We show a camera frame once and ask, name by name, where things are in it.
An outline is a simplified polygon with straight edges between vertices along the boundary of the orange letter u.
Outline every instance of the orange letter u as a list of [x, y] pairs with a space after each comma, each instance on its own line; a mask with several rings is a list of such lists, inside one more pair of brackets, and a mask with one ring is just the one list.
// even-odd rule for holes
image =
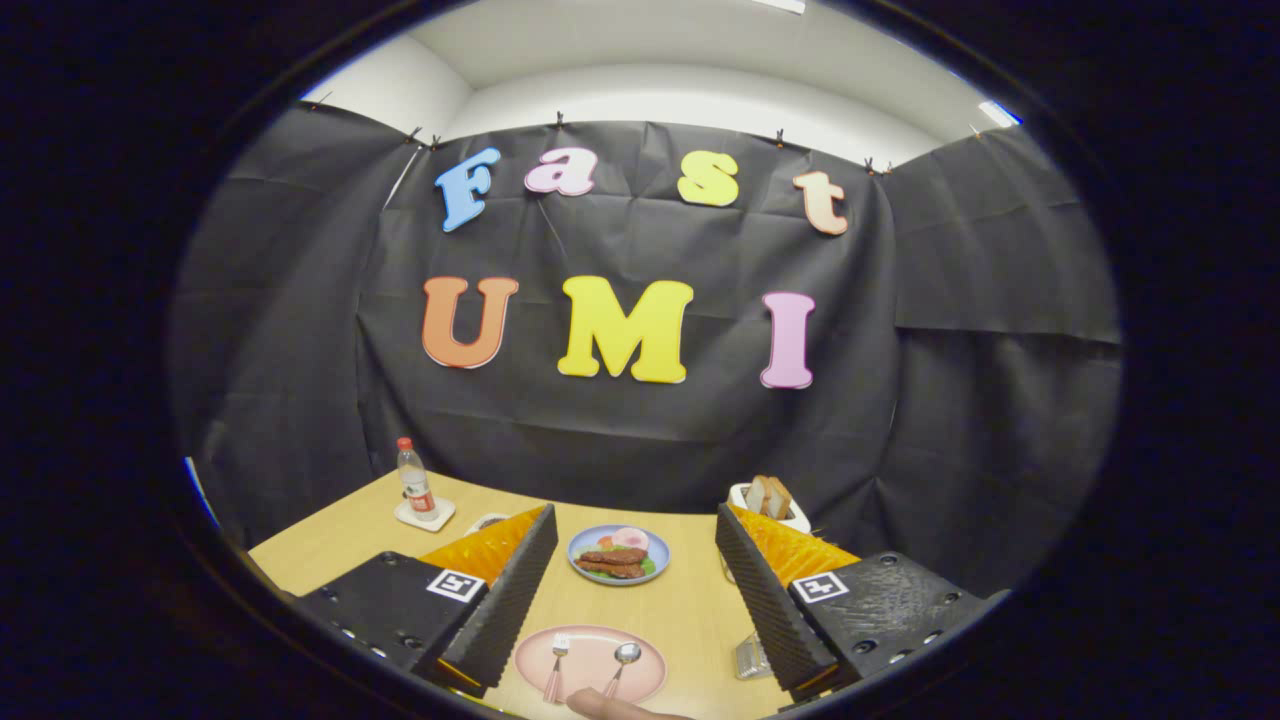
[[511, 278], [485, 278], [476, 290], [484, 296], [480, 336], [470, 345], [453, 340], [453, 315], [458, 296], [467, 288], [462, 278], [431, 278], [422, 286], [426, 313], [422, 315], [422, 350], [445, 368], [479, 368], [493, 360], [502, 347], [502, 331], [507, 323], [507, 299], [520, 290]]

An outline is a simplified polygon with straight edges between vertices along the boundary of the pink letter i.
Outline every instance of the pink letter i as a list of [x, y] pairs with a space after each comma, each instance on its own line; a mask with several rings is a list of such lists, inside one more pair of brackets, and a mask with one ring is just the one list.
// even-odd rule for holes
[[804, 342], [805, 322], [815, 307], [813, 299], [795, 292], [771, 292], [763, 300], [773, 314], [773, 347], [760, 382], [773, 388], [809, 387], [813, 373], [804, 366]]

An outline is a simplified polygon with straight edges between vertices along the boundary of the letter m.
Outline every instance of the letter m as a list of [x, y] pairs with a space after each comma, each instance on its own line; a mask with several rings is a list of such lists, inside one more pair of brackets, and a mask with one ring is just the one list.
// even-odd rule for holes
[[595, 377], [600, 363], [591, 356], [593, 341], [604, 366], [614, 378], [640, 346], [640, 359], [631, 377], [646, 383], [678, 383], [685, 379], [680, 364], [680, 327], [694, 288], [675, 281], [658, 281], [645, 288], [630, 315], [622, 313], [609, 281], [577, 275], [564, 281], [564, 295], [573, 301], [568, 327], [568, 351], [557, 363], [562, 374]]

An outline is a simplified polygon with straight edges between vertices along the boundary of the ceiling light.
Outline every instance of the ceiling light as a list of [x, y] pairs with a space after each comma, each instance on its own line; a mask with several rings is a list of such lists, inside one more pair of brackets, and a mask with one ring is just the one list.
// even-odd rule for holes
[[1001, 108], [1000, 104], [996, 102], [995, 100], [987, 100], [986, 102], [979, 102], [978, 109], [982, 110], [983, 113], [987, 113], [987, 117], [995, 120], [995, 123], [1002, 128], [1010, 128], [1016, 124], [1021, 124], [1021, 122], [1018, 118], [1009, 114], [1009, 110]]
[[755, 0], [760, 5], [768, 5], [771, 8], [777, 8], [780, 10], [786, 10], [788, 13], [803, 14], [804, 13], [804, 0]]

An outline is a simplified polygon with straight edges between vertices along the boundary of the sausage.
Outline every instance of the sausage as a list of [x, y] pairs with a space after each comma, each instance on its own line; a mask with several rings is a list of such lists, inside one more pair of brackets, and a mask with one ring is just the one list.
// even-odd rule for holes
[[581, 559], [588, 562], [605, 562], [609, 565], [635, 565], [649, 556], [649, 551], [637, 547], [625, 550], [611, 550], [608, 552], [584, 552]]
[[577, 560], [575, 560], [575, 562], [577, 562], [577, 566], [581, 568], [581, 569], [584, 569], [584, 570], [590, 570], [593, 573], [608, 573], [609, 575], [613, 575], [614, 578], [632, 579], [632, 578], [643, 578], [644, 577], [644, 568], [641, 568], [640, 565], [634, 565], [634, 564], [632, 565], [613, 565], [613, 564], [609, 564], [609, 562], [591, 562], [590, 560], [584, 560], [581, 557], [579, 557]]

